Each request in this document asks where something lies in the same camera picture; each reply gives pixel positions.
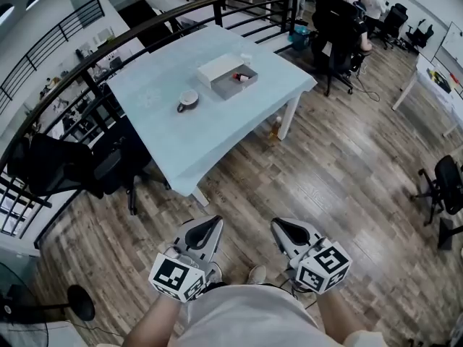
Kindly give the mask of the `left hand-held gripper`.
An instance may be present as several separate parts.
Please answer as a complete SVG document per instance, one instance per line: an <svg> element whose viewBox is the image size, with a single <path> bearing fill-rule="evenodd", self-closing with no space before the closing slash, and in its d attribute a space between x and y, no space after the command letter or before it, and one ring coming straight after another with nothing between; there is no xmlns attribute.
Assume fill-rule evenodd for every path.
<svg viewBox="0 0 463 347"><path fill-rule="evenodd" d="M196 299L216 273L213 256L222 231L220 215L185 222L179 236L165 252L157 255L148 278L150 284L161 294L180 302Z"/></svg>

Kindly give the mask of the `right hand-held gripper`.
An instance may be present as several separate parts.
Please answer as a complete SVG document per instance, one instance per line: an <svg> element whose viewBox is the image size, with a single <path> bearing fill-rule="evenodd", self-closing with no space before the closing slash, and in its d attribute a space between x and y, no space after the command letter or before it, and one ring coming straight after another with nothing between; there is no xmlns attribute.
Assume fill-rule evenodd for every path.
<svg viewBox="0 0 463 347"><path fill-rule="evenodd" d="M293 218L274 218L271 232L280 251L295 271L294 282L304 291L324 294L346 277L352 259L337 241L330 241L307 222ZM302 250L302 245L309 244Z"/></svg>

